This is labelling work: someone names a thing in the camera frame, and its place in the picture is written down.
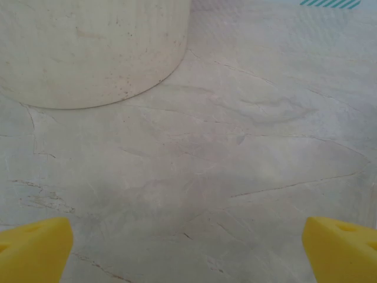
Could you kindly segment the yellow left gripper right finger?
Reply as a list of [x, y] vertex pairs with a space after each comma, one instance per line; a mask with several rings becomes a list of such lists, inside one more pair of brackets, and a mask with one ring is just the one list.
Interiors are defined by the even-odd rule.
[[309, 217], [302, 243], [317, 282], [376, 282], [376, 229]]

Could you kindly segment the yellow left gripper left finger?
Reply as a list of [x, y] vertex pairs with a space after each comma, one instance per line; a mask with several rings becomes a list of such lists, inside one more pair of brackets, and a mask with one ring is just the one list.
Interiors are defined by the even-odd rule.
[[59, 282], [72, 246], [68, 218], [1, 231], [1, 282]]

